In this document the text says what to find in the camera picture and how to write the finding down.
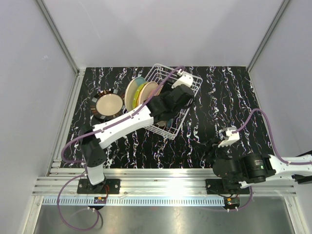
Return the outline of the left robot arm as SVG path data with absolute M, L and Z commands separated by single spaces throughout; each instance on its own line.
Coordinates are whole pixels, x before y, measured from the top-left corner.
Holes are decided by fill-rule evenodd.
M 95 194 L 104 190 L 106 178 L 103 163 L 107 159 L 104 149 L 111 143 L 138 129 L 175 118 L 181 110 L 189 108 L 194 98 L 191 88 L 181 84 L 170 91 L 150 96 L 143 104 L 124 115 L 93 126 L 80 140 L 86 162 L 88 188 Z

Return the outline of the pink cream branch plate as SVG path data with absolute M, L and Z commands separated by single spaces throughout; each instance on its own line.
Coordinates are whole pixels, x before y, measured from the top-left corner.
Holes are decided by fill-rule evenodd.
M 158 84 L 154 81 L 147 82 L 142 88 L 137 98 L 137 106 L 141 105 L 150 95 L 150 93 L 158 87 Z

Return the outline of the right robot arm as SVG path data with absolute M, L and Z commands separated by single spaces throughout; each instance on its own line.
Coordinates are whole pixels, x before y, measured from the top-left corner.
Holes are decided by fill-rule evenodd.
M 217 179 L 206 179 L 207 194 L 226 195 L 250 194 L 251 186 L 257 183 L 290 179 L 297 184 L 312 182 L 312 152 L 308 151 L 282 162 L 274 155 L 250 153 L 233 155 L 227 147 L 219 147 L 218 139 L 205 143 L 202 156 L 211 165 Z

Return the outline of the green polka dot plate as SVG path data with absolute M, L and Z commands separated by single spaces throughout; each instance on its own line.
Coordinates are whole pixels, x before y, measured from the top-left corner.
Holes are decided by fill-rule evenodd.
M 135 108 L 137 107 L 137 99 L 138 99 L 138 96 L 139 96 L 141 90 L 143 89 L 143 87 L 144 87 L 146 84 L 147 84 L 147 83 L 143 83 L 143 84 L 141 84 L 141 85 L 137 88 L 137 90 L 136 90 L 136 92 L 135 92 L 135 94 L 134 94 L 134 97 L 133 97 L 133 101 L 132 101 L 132 108 L 133 108 L 133 109 L 135 109 Z

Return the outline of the blue cream branch plate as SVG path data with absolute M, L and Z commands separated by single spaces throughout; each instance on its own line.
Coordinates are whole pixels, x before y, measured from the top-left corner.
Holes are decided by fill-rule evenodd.
M 125 108 L 129 112 L 132 110 L 132 102 L 138 87 L 146 82 L 145 78 L 137 77 L 130 81 L 125 91 Z

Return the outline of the teal glazed floral plate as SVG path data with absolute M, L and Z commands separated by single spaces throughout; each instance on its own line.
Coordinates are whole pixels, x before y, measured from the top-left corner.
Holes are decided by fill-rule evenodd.
M 175 117 L 175 118 L 172 118 L 172 119 L 168 120 L 166 122 L 166 128 L 168 128 L 168 129 L 172 128 L 174 126 L 175 122 L 176 122 L 176 119 L 177 118 Z

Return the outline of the white wire dish rack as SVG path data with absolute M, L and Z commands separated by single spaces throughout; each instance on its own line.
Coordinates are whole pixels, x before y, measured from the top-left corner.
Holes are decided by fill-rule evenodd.
M 132 119 L 139 123 L 143 117 L 150 123 L 139 125 L 164 138 L 174 139 L 180 130 L 190 106 L 202 85 L 202 78 L 187 72 L 185 68 L 170 68 L 155 64 L 147 76 L 130 93 L 130 82 L 126 89 L 125 104 Z

